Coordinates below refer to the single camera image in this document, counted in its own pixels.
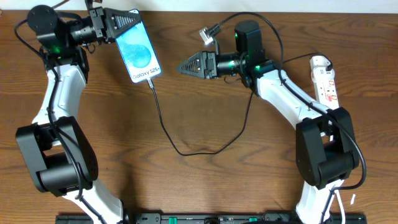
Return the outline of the blue Galaxy smartphone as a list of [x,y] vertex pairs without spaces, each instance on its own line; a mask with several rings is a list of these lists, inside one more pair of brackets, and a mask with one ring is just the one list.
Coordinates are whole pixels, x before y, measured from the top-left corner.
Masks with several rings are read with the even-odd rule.
[[162,72],[143,21],[120,35],[116,43],[133,83],[142,82]]

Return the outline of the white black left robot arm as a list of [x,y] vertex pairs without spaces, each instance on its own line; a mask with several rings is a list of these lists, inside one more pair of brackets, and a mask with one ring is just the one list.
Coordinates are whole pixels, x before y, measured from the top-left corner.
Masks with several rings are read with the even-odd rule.
[[48,85],[37,116],[17,129],[16,142],[36,189],[83,210],[79,216],[61,215],[57,223],[136,223],[137,217],[99,180],[95,152],[76,117],[88,82],[87,55],[96,45],[115,42],[142,17],[137,9],[94,7],[91,1],[86,8],[86,17],[47,5],[29,11],[25,23],[40,43],[35,53]]

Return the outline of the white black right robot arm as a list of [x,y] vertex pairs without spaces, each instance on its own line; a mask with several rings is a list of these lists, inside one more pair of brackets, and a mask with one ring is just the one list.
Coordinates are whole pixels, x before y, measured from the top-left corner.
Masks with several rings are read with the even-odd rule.
[[331,205],[340,200],[351,172],[365,163],[351,116],[338,104],[331,62],[320,54],[311,58],[316,92],[309,96],[288,77],[281,63],[266,57],[256,21],[237,23],[234,37],[235,52],[197,52],[177,70],[201,79],[238,75],[246,88],[270,103],[295,129],[295,162],[304,185],[292,221],[348,223],[345,212],[331,214]]

